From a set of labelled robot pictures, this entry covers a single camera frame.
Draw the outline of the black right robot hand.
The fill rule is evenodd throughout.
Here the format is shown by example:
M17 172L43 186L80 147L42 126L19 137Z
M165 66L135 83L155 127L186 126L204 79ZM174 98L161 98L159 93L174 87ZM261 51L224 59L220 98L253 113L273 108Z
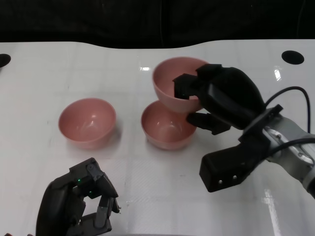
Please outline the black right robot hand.
M191 125L217 135L231 127L244 130L265 111L264 101L253 81L241 70L205 64L196 75L182 74L173 79L174 96L189 99L196 96L202 113L189 113L186 120Z

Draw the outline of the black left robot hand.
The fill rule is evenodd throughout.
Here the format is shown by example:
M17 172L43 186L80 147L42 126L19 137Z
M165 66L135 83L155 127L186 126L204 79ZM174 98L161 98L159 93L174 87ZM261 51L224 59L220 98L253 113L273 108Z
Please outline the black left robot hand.
M46 188L39 208L37 236L98 236L112 230L119 213L118 193L94 158L69 169Z

